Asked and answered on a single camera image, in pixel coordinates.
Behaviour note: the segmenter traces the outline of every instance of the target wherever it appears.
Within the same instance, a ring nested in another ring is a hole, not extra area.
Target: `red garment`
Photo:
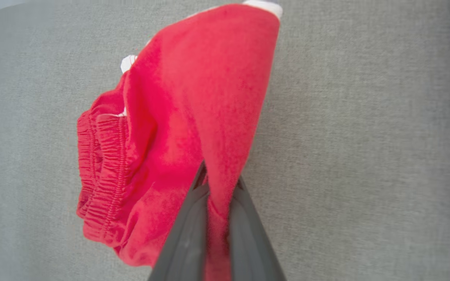
[[[202,159],[207,279],[230,279],[227,228],[268,85],[279,20],[226,5],[161,30],[77,121],[84,235],[129,265],[157,260]]]

